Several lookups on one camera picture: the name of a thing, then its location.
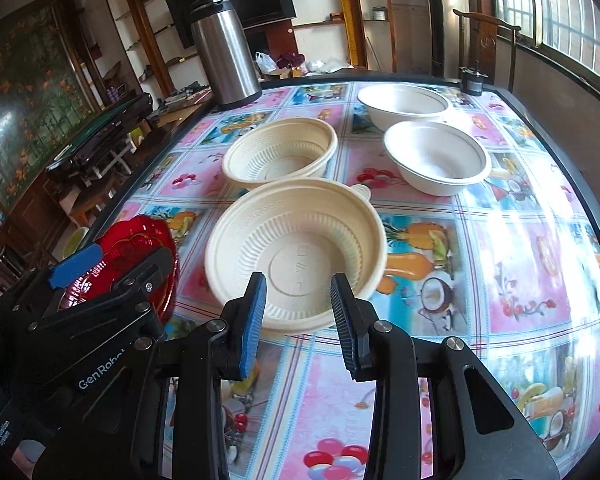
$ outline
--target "stainless steel thermos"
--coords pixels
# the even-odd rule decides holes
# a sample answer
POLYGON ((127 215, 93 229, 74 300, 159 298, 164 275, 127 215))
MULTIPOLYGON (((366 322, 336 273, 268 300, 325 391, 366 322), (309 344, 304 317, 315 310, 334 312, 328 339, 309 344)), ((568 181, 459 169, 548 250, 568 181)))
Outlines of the stainless steel thermos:
POLYGON ((218 106, 239 108, 262 95, 240 18, 229 0, 198 0, 189 15, 193 39, 218 106))

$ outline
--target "beige bowl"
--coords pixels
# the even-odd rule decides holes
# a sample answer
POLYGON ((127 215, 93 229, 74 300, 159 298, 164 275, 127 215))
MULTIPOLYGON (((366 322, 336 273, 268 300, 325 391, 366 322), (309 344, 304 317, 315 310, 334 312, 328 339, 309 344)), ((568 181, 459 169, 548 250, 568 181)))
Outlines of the beige bowl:
POLYGON ((366 300, 386 267, 386 237, 358 189, 322 178, 285 179, 239 198, 213 228, 205 272, 221 304, 239 298, 254 270, 267 278, 264 330, 333 325, 331 277, 344 272, 366 300))
POLYGON ((222 159, 222 171, 246 189, 280 178, 322 176, 337 146, 335 130, 320 119, 273 121, 238 139, 222 159))

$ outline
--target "red glass dish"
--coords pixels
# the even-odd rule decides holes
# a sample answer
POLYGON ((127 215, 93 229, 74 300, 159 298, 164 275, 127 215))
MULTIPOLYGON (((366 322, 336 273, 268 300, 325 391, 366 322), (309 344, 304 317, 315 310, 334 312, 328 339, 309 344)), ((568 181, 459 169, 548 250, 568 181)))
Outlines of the red glass dish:
POLYGON ((159 247, 173 255, 173 270, 150 295, 158 318, 167 323, 174 308, 178 283, 178 252, 167 222, 146 215, 113 224, 96 243, 102 247, 102 261, 66 289, 61 308, 69 308, 109 292, 114 282, 159 247))

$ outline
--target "white bowl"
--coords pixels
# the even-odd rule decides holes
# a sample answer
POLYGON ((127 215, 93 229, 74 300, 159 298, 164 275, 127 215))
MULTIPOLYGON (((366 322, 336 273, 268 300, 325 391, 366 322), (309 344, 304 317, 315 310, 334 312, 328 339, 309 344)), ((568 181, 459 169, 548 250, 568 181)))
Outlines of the white bowl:
POLYGON ((358 92, 358 99, 369 111, 372 123, 383 132, 401 121, 437 119, 451 109, 446 97, 404 83, 367 86, 358 92))
POLYGON ((402 177, 431 195, 456 194, 491 171, 491 159, 480 142, 449 124, 394 124, 384 134, 384 148, 402 177))
POLYGON ((221 304, 244 294, 254 270, 264 273, 263 329, 305 333, 334 323, 331 277, 345 272, 366 300, 386 252, 380 217, 356 190, 321 178, 283 179, 247 193, 220 217, 205 272, 221 304))
POLYGON ((337 145, 335 130, 320 119, 273 121, 238 139, 222 159, 222 171, 246 189, 279 178, 322 176, 337 145))

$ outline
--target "thermos lid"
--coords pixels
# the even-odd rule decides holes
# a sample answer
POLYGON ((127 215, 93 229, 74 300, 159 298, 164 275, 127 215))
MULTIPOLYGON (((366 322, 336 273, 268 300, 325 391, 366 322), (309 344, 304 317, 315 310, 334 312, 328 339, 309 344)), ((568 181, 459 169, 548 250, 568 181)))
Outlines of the thermos lid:
POLYGON ((462 71, 463 74, 471 75, 471 76, 474 76, 474 77, 482 77, 482 78, 488 78, 489 77, 485 73, 480 72, 479 70, 476 70, 475 68, 468 68, 468 67, 465 67, 465 66, 461 66, 460 70, 462 71))
POLYGON ((207 16, 218 14, 224 10, 231 10, 234 6, 229 0, 196 0, 189 8, 191 9, 189 21, 195 23, 207 16))

